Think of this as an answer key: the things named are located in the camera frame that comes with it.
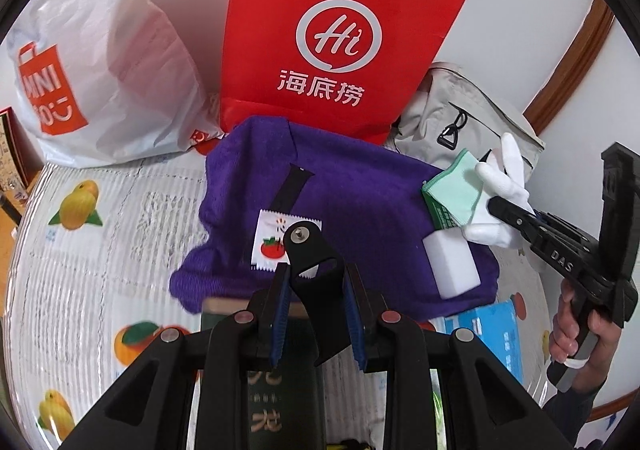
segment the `tomato illustration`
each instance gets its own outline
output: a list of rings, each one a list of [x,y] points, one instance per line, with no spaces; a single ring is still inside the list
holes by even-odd
[[[270,237],[269,239],[263,239],[260,246],[262,255],[267,259],[281,259],[284,257],[284,245],[280,239]]]

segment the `green label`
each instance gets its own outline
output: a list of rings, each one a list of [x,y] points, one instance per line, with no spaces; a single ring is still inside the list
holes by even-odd
[[[424,202],[427,204],[429,214],[431,214],[431,220],[433,220],[433,227],[436,230],[444,230],[445,228],[455,228],[458,226],[456,220],[451,216],[449,210],[444,208],[439,202],[432,198],[426,192],[422,192]]]

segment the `purple microfiber towel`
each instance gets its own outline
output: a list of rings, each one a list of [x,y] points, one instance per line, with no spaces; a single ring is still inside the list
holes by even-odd
[[[169,285],[185,309],[198,313],[207,297],[248,299],[269,287],[274,273],[252,270],[246,248],[260,209],[270,207],[292,164],[314,175],[288,213],[321,220],[327,242],[390,308],[420,322],[495,300],[498,262],[474,244],[481,285],[440,298],[422,245],[434,228],[420,194],[440,169],[283,118],[252,117],[207,156],[200,220],[209,239],[191,250]]]

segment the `human hand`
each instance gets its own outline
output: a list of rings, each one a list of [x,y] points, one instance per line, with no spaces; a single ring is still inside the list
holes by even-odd
[[[564,363],[578,350],[576,337],[580,328],[571,311],[571,301],[575,291],[571,283],[564,279],[560,286],[558,313],[554,316],[554,330],[549,336],[549,353],[556,362]],[[572,384],[575,392],[588,393],[604,383],[609,374],[613,355],[618,348],[622,329],[596,311],[591,311],[588,319],[589,329],[599,337],[596,347],[591,351],[589,360],[578,371]]]

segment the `wooden object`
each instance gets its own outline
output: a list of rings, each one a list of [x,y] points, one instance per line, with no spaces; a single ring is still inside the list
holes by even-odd
[[[15,117],[11,108],[3,109],[0,111],[0,190],[24,205],[29,182],[18,148]]]
[[[36,176],[31,185],[28,188],[28,193],[31,193],[33,186],[35,185],[38,176]],[[11,201],[15,207],[24,214],[24,206],[12,196],[7,195],[9,201]],[[9,219],[9,216],[0,211],[0,316],[4,315],[4,296],[6,294],[6,281],[9,272],[9,262],[11,261],[11,254],[14,251],[14,239],[11,237],[11,231],[15,228],[15,224]]]
[[[597,406],[591,411],[591,416],[587,419],[587,422],[596,421],[598,419],[602,419],[603,417],[611,416],[611,414],[615,414],[616,412],[620,412],[623,408],[627,408],[634,398],[636,394],[638,394],[640,388],[636,388],[636,390],[632,390],[630,393],[625,394],[621,398],[617,400],[609,401],[609,403],[605,403],[604,405]]]
[[[609,35],[614,15],[604,0],[591,10],[553,75],[529,104],[524,116],[537,135],[551,123],[585,77]]]

